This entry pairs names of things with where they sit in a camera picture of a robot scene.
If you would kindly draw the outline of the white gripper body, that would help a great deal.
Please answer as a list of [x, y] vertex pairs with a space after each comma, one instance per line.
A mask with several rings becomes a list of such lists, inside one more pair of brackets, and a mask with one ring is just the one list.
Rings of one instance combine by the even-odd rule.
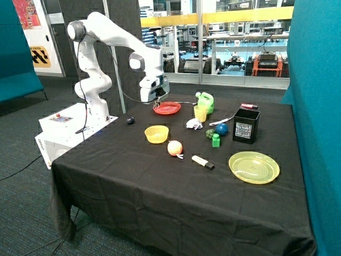
[[163, 100], [169, 94], [169, 81], [166, 76], [146, 76], [139, 83], [142, 102], [155, 102], [159, 98]]

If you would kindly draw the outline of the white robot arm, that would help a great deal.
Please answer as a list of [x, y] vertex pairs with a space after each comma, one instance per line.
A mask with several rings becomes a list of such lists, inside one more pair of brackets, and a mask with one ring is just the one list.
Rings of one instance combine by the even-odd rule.
[[159, 45], [145, 45], [99, 12], [92, 12], [86, 20], [70, 22], [67, 32], [74, 42], [80, 69], [89, 75], [75, 85], [77, 95], [87, 102], [90, 111], [88, 120], [99, 123], [109, 119], [107, 102], [99, 94], [112, 86], [111, 78], [99, 66], [94, 49], [95, 41], [133, 50], [129, 56], [130, 67], [134, 71], [145, 72], [145, 77], [140, 81], [143, 103], [159, 104], [167, 97], [170, 87], [164, 75], [163, 54]]

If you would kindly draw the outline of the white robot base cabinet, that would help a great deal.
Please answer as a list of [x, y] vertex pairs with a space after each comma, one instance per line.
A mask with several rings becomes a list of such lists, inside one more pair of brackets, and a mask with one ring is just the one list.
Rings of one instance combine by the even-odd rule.
[[93, 117], [84, 103], [76, 103], [39, 120], [42, 133], [35, 136], [36, 143], [48, 169], [58, 157], [88, 139], [117, 119]]

